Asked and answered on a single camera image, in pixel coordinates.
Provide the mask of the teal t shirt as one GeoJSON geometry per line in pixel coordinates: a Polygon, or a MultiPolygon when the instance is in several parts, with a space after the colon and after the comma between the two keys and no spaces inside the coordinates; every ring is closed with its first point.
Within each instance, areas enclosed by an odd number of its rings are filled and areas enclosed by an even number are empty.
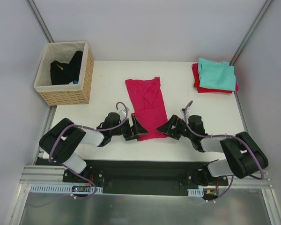
{"type": "Polygon", "coordinates": [[[214,62],[204,58],[198,60],[200,87],[215,90],[236,90],[234,66],[229,62],[214,62]]]}

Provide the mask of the red t shirt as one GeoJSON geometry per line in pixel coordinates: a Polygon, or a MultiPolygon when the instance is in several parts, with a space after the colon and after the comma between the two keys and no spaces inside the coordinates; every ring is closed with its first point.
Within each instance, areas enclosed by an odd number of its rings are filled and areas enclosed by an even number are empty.
{"type": "Polygon", "coordinates": [[[218,89],[207,89],[200,87],[200,78],[198,73],[198,63],[192,64],[192,73],[194,76],[194,87],[197,89],[198,93],[225,93],[232,94],[232,91],[229,90],[218,90],[218,89]]]}

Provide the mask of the pink t shirt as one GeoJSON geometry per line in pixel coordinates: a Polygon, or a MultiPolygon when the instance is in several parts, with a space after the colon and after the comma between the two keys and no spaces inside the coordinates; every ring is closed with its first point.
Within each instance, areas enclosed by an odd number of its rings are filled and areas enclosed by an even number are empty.
{"type": "Polygon", "coordinates": [[[137,141],[166,138],[165,134],[157,131],[158,127],[168,121],[160,78],[155,77],[152,80],[128,79],[125,80],[125,84],[134,108],[133,115],[148,131],[147,134],[140,135],[137,141]]]}

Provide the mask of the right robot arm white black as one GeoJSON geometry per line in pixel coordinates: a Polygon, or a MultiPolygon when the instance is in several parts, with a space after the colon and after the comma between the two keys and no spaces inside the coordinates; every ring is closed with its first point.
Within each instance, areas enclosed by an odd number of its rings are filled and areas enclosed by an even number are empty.
{"type": "Polygon", "coordinates": [[[188,138],[193,148],[199,152],[218,152],[225,155],[223,160],[215,160],[204,166],[202,181],[212,185],[219,176],[234,175],[239,179],[250,176],[263,179],[268,167],[268,159],[247,132],[233,135],[208,135],[201,116],[187,116],[187,122],[176,115],[156,130],[173,139],[188,138]]]}

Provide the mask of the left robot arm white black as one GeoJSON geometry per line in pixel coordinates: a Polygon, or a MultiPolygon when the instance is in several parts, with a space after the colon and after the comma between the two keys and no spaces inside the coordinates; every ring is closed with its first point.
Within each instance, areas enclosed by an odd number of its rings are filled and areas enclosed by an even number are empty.
{"type": "Polygon", "coordinates": [[[49,154],[50,161],[57,162],[72,170],[79,182],[89,179],[86,162],[75,153],[79,144],[91,144],[97,147],[107,145],[113,136],[123,136],[126,141],[140,138],[148,131],[132,116],[133,125],[128,118],[121,118],[120,112],[111,112],[96,129],[74,124],[64,118],[51,128],[39,141],[39,147],[49,154]]]}

